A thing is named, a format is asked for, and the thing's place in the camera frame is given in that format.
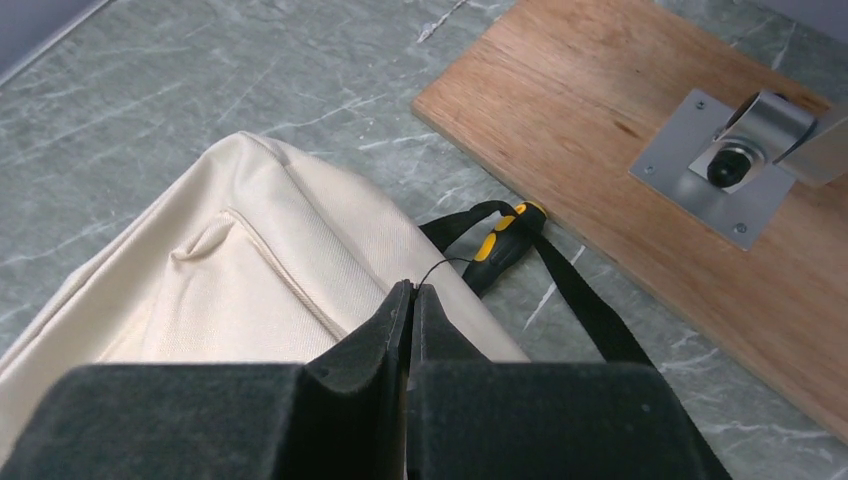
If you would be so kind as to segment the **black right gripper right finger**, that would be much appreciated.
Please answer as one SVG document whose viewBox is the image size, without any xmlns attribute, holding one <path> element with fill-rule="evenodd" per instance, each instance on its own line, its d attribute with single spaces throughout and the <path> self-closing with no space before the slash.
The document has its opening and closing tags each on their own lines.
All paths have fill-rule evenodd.
<svg viewBox="0 0 848 480">
<path fill-rule="evenodd" d="M 411 479 L 728 477 L 653 368 L 491 361 L 429 285 L 411 322 Z"/>
</svg>

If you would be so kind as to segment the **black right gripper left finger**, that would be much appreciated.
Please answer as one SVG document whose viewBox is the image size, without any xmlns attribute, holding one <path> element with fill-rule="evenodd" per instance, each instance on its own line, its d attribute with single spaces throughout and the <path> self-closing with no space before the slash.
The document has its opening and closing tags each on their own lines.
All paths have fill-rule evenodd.
<svg viewBox="0 0 848 480">
<path fill-rule="evenodd" d="M 305 363 L 101 364 L 38 405 L 5 479 L 401 479 L 412 286 Z"/>
</svg>

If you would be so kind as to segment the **beige canvas backpack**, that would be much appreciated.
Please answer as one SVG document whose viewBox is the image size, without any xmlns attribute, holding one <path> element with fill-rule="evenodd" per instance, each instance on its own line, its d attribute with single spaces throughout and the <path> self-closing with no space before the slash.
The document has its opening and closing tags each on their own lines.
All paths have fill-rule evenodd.
<svg viewBox="0 0 848 480">
<path fill-rule="evenodd" d="M 401 280 L 431 283 L 488 358 L 525 360 L 379 188 L 282 141 L 229 135 L 77 268 L 2 356 L 1 453 L 74 367 L 308 362 Z"/>
</svg>

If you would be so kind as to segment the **wooden base board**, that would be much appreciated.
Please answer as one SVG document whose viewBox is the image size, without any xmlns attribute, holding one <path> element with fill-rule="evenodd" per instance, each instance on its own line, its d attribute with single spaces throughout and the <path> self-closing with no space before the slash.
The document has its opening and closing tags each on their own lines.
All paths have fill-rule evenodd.
<svg viewBox="0 0 848 480">
<path fill-rule="evenodd" d="M 520 1 L 412 109 L 845 438 L 846 181 L 690 169 L 763 88 L 828 108 L 650 1 Z"/>
</svg>

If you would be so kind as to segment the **grey metal stand bracket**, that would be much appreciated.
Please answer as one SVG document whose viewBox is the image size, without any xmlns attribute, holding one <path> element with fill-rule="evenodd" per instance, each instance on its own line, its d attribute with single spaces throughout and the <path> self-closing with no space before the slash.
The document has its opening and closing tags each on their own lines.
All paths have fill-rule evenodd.
<svg viewBox="0 0 848 480">
<path fill-rule="evenodd" d="M 814 114 L 762 90 L 731 109 L 694 89 L 630 172 L 748 251 L 794 184 L 846 175 L 847 106 Z"/>
</svg>

